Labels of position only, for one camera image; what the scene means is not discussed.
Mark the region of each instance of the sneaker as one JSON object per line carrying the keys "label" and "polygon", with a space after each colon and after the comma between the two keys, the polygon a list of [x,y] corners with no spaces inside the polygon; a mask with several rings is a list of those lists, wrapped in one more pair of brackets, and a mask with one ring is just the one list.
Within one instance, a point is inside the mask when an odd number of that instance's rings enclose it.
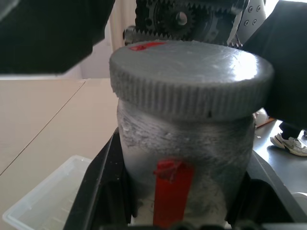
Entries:
{"label": "sneaker", "polygon": [[276,136],[271,137],[271,142],[275,146],[281,149],[286,149],[296,156],[307,157],[307,147],[302,146],[302,143],[296,138],[289,138],[288,140],[285,140],[279,133]]}

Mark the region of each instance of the gray floor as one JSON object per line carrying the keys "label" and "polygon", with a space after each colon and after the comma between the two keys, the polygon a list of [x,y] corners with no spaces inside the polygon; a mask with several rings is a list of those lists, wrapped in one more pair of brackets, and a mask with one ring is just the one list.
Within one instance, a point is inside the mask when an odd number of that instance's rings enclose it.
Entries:
{"label": "gray floor", "polygon": [[[275,170],[281,181],[291,193],[307,193],[307,157],[298,157],[272,145],[270,137],[281,132],[274,121],[256,130],[254,151]],[[299,137],[305,144],[307,140]]]}

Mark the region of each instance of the white sneaker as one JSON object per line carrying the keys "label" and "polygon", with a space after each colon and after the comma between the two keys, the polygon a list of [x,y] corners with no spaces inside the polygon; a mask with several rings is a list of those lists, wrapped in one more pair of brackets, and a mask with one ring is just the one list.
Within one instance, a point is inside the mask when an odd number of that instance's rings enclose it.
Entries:
{"label": "white sneaker", "polygon": [[296,138],[289,138],[289,140],[285,140],[279,133],[276,136],[271,137],[271,142],[275,146],[286,149],[296,156],[307,157],[306,146],[302,146],[302,143]]}

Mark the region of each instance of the gray jar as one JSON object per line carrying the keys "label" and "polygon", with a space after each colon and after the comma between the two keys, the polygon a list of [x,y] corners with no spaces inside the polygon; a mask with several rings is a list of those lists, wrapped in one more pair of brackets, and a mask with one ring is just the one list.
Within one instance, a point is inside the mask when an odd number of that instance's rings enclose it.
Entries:
{"label": "gray jar", "polygon": [[273,77],[264,59],[199,42],[143,42],[110,59],[123,157],[138,199],[135,224],[152,224],[158,161],[193,165],[184,221],[223,225],[252,151],[252,113]]}

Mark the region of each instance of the clear plastic tray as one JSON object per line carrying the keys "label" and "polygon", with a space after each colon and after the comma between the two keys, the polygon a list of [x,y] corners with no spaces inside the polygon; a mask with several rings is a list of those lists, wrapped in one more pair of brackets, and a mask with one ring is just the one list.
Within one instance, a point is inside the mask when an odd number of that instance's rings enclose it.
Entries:
{"label": "clear plastic tray", "polygon": [[90,162],[70,157],[8,209],[3,220],[18,230],[62,230]]}

